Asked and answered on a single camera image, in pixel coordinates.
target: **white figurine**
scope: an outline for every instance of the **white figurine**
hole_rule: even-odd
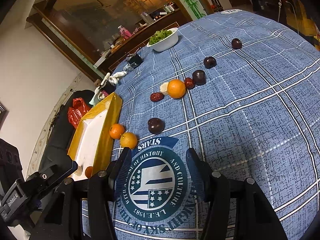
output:
[[[101,84],[95,89],[94,96],[89,104],[95,106],[97,103],[105,99],[106,96],[102,92],[100,92],[100,90],[106,85],[107,82],[109,82],[111,85],[118,84],[119,80],[127,75],[127,73],[127,71],[120,71],[114,73],[113,76],[110,76],[110,73],[107,73]]]

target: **green lettuce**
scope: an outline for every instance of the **green lettuce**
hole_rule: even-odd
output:
[[[149,45],[153,45],[153,44],[165,39],[170,34],[172,34],[172,31],[168,31],[168,30],[156,31],[156,33],[153,36],[151,36],[150,41],[149,41]]]

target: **screw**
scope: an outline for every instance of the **screw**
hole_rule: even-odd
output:
[[[107,172],[106,171],[99,171],[98,172],[98,176],[99,177],[104,177],[104,176],[106,176],[107,175]]]
[[[214,171],[213,173],[211,173],[211,175],[215,178],[219,178],[221,176],[221,173],[218,171]]]
[[[72,178],[65,178],[63,180],[63,183],[66,184],[66,185],[70,184],[71,182],[72,182]]]
[[[247,178],[247,182],[251,185],[255,183],[253,178]]]

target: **orange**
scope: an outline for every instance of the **orange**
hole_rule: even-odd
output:
[[[90,178],[91,178],[91,175],[92,175],[92,169],[93,169],[93,167],[92,167],[92,166],[88,166],[88,167],[85,169],[84,174],[85,174],[85,176],[86,176],[88,179],[90,179]]]
[[[109,134],[113,139],[120,139],[121,134],[123,133],[124,133],[124,127],[119,123],[113,124],[109,131]]]
[[[168,84],[168,94],[172,98],[182,98],[186,93],[186,85],[179,79],[173,79]]]
[[[129,147],[131,150],[133,150],[138,143],[138,139],[135,136],[135,134],[131,132],[125,132],[123,135],[121,135],[120,138],[120,145],[121,147]]]

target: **picture frame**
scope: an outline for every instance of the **picture frame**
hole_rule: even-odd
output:
[[[4,121],[4,118],[6,117],[7,113],[8,113],[8,111],[4,108],[4,106],[0,102],[0,128],[1,128],[1,125]]]

